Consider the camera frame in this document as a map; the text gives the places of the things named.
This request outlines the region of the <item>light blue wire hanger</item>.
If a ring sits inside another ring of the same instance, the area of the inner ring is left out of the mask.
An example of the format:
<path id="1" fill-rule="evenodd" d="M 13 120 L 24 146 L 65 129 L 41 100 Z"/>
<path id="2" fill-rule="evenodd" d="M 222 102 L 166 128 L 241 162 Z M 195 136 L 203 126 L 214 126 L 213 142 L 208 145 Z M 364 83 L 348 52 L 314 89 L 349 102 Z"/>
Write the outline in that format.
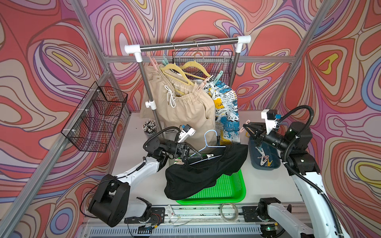
<path id="1" fill-rule="evenodd" d="M 214 139 L 208 140 L 207 136 L 210 133 L 214 134 Z M 219 135 L 216 130 L 208 130 L 207 132 L 205 132 L 204 142 L 205 145 L 201 150 L 195 151 L 190 155 L 190 165 L 195 165 L 203 161 L 208 161 L 221 157 L 221 155 L 213 154 L 213 150 L 226 148 L 226 145 L 220 145 Z"/>

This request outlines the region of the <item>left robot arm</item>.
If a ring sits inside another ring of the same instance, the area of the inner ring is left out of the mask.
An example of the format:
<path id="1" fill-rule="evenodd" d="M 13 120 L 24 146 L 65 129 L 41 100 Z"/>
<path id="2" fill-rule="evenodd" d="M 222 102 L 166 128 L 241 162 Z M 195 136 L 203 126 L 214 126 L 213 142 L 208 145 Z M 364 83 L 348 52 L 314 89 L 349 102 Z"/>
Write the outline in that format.
<path id="1" fill-rule="evenodd" d="M 172 158 L 186 158 L 192 149 L 185 140 L 195 134 L 190 125 L 165 128 L 151 136 L 144 144 L 147 155 L 142 162 L 119 175 L 105 175 L 93 188 L 95 192 L 89 205 L 89 217 L 100 219 L 109 227 L 122 221 L 135 219 L 150 222 L 152 205 L 146 199 L 130 199 L 133 189 L 149 176 L 160 171 Z"/>

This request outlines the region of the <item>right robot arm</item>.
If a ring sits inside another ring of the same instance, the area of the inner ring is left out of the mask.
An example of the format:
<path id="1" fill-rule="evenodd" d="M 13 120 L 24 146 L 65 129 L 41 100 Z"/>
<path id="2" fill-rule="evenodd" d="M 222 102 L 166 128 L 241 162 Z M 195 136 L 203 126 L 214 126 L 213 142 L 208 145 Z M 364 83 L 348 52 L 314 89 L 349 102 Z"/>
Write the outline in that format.
<path id="1" fill-rule="evenodd" d="M 279 134 L 281 123 L 302 109 L 309 114 L 307 121 L 293 122 L 284 135 Z M 316 159 L 307 152 L 313 137 L 310 125 L 314 115 L 313 108 L 308 105 L 297 106 L 283 116 L 277 110 L 265 109 L 261 112 L 262 123 L 247 121 L 243 124 L 242 129 L 249 133 L 256 149 L 266 144 L 280 152 L 280 159 L 304 201 L 312 226 L 304 224 L 275 197 L 260 199 L 256 214 L 259 219 L 277 222 L 282 228 L 280 235 L 287 232 L 293 238 L 348 238 L 327 196 Z"/>

